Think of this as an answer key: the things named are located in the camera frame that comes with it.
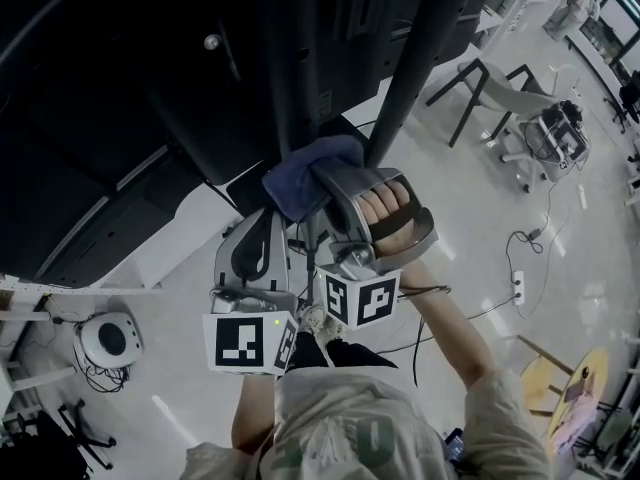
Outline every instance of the white round device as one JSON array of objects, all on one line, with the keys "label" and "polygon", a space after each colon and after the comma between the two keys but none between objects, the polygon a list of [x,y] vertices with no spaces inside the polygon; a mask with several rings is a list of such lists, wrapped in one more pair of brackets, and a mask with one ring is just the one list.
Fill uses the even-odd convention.
[{"label": "white round device", "polygon": [[97,315],[76,329],[76,349],[100,368],[124,368],[142,355],[140,332],[127,313]]}]

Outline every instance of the strap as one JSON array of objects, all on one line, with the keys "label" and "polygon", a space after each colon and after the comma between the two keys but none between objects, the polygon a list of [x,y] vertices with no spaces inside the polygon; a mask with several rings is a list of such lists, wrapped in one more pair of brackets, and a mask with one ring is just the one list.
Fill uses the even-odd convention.
[{"label": "strap", "polygon": [[411,219],[415,219],[422,210],[422,206],[416,199],[412,199],[396,212],[393,212],[386,219],[382,219],[376,224],[369,226],[371,232],[371,239],[374,242],[382,240],[383,238],[393,235],[396,231],[402,229],[402,227]]}]

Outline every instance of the power strip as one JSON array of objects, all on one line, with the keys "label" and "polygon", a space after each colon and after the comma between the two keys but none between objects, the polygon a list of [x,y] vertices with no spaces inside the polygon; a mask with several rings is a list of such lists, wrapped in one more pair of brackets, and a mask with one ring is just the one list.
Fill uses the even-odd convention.
[{"label": "power strip", "polygon": [[516,270],[513,273],[513,295],[515,296],[514,304],[522,306],[524,304],[524,272],[522,270]]}]

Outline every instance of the fingers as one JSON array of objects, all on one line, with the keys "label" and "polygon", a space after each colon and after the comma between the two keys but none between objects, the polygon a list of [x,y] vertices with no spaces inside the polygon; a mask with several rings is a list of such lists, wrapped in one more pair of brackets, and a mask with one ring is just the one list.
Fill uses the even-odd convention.
[{"label": "fingers", "polygon": [[387,210],[387,207],[378,197],[378,194],[369,191],[362,194],[362,197],[367,201],[367,203],[373,206],[373,209],[378,216],[378,220],[386,219],[389,216],[389,210]]},{"label": "fingers", "polygon": [[411,201],[411,196],[409,195],[409,191],[405,188],[405,186],[395,180],[387,181],[387,185],[396,196],[396,200],[400,206],[404,206],[405,204],[409,204]]},{"label": "fingers", "polygon": [[376,211],[373,209],[373,206],[371,206],[364,198],[360,196],[356,197],[356,203],[358,203],[360,210],[362,210],[362,215],[364,215],[364,220],[367,223],[367,226],[377,224],[380,221],[376,215]]},{"label": "fingers", "polygon": [[390,213],[397,211],[411,200],[404,185],[394,180],[378,185],[373,190],[356,198],[369,226],[387,218]]},{"label": "fingers", "polygon": [[385,208],[389,213],[393,213],[400,208],[400,206],[398,205],[398,200],[396,199],[396,195],[387,185],[378,185],[377,187],[374,187],[373,190],[383,202]]}]

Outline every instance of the window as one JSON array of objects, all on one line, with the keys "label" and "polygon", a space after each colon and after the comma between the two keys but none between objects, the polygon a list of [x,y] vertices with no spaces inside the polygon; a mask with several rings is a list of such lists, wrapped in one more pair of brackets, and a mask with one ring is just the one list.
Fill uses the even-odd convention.
[{"label": "window", "polygon": [[640,0],[602,0],[600,19],[581,30],[622,83],[640,71]]}]

